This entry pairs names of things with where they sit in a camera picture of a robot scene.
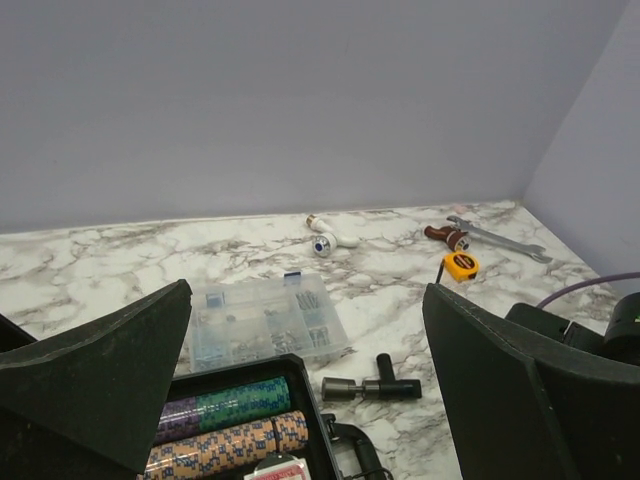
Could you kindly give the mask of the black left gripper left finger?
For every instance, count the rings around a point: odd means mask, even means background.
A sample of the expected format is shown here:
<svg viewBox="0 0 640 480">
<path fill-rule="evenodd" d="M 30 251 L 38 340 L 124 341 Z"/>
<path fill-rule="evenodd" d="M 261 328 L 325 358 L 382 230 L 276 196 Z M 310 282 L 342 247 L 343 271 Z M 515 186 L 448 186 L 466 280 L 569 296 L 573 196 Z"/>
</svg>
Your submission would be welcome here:
<svg viewBox="0 0 640 480">
<path fill-rule="evenodd" d="M 134 479 L 191 314 L 186 280 L 1 354 L 4 479 Z"/>
</svg>

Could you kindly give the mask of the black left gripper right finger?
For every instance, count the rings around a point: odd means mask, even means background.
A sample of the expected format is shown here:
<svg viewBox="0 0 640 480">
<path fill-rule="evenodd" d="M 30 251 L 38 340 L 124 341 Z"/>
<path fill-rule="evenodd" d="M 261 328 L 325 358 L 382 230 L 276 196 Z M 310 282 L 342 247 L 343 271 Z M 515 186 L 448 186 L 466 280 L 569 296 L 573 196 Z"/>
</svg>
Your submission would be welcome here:
<svg viewBox="0 0 640 480">
<path fill-rule="evenodd" d="M 431 284 L 423 319 L 466 479 L 635 479 L 639 365 L 571 348 Z"/>
</svg>

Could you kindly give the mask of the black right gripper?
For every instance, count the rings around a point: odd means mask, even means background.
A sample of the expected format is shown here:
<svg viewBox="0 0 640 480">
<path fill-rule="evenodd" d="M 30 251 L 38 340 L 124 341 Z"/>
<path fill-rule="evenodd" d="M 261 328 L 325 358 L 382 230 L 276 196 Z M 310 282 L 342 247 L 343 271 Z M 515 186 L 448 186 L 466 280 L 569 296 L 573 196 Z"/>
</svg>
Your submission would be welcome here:
<svg viewBox="0 0 640 480">
<path fill-rule="evenodd" d="M 518 303 L 505 319 L 571 348 L 629 365 L 639 365 L 639 295 L 614 307 L 604 334 L 531 305 Z"/>
</svg>

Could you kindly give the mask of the black poker set case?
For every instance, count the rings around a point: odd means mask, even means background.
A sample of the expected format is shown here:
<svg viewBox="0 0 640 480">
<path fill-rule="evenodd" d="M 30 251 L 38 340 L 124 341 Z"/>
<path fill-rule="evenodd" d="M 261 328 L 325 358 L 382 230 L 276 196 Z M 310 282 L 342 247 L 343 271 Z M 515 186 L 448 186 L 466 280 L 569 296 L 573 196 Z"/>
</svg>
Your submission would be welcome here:
<svg viewBox="0 0 640 480">
<path fill-rule="evenodd" d="M 6 350 L 19 348 L 35 341 L 39 340 L 11 321 L 2 321 L 1 354 Z M 380 477 L 381 464 L 372 442 L 363 431 L 349 424 L 340 424 L 333 415 L 319 411 L 304 362 L 293 354 L 208 373 L 183 377 L 176 377 L 174 374 L 165 403 L 277 376 L 285 377 L 292 395 L 293 408 L 301 411 L 306 417 L 311 439 L 301 453 L 308 461 L 314 478 L 337 479 L 340 477 L 339 466 L 331 447 L 332 442 L 336 440 L 349 443 L 368 478 Z"/>
</svg>

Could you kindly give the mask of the red playing card deck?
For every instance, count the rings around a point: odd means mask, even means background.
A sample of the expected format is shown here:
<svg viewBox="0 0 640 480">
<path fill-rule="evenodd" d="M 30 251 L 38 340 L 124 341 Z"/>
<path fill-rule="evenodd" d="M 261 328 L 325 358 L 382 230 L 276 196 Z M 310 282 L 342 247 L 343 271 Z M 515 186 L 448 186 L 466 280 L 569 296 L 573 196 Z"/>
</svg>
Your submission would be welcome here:
<svg viewBox="0 0 640 480">
<path fill-rule="evenodd" d="M 289 454 L 270 455 L 262 460 L 244 480 L 311 480 L 304 458 Z"/>
</svg>

